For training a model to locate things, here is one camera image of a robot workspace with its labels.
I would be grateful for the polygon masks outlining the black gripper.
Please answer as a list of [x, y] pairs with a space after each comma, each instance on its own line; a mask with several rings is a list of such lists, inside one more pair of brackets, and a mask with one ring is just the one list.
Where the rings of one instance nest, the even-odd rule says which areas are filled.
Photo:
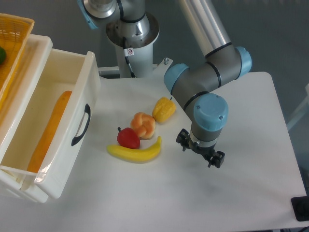
[[208, 167], [214, 166], [220, 168], [225, 159], [225, 153], [222, 151], [214, 151], [217, 139], [211, 141], [202, 141], [194, 135], [189, 135], [186, 129], [182, 129], [176, 138], [176, 143], [182, 146], [183, 152], [191, 149], [195, 153], [200, 154], [205, 160], [209, 160]]

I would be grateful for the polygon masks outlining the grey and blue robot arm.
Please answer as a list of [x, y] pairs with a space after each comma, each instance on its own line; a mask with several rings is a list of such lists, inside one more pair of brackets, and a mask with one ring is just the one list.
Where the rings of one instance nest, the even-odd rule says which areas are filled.
[[[107, 20], [106, 34], [118, 63], [110, 72], [121, 78], [153, 77], [159, 72], [153, 64], [159, 25], [146, 11], [145, 1], [80, 0], [78, 5], [91, 29]], [[213, 91], [248, 73], [252, 59], [245, 48], [233, 46], [211, 1], [182, 0], [179, 5], [205, 63], [195, 70], [176, 64], [164, 71], [166, 88], [191, 120], [190, 131], [181, 130], [176, 141], [219, 168], [225, 154], [214, 147], [226, 124], [228, 106]]]

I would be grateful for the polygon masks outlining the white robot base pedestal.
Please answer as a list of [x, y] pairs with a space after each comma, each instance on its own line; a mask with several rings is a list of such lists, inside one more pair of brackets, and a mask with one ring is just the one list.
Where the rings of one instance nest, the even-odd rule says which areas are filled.
[[159, 23], [150, 13], [136, 22], [113, 21], [106, 26], [114, 45], [120, 78], [150, 78], [153, 75], [153, 44], [159, 35]]

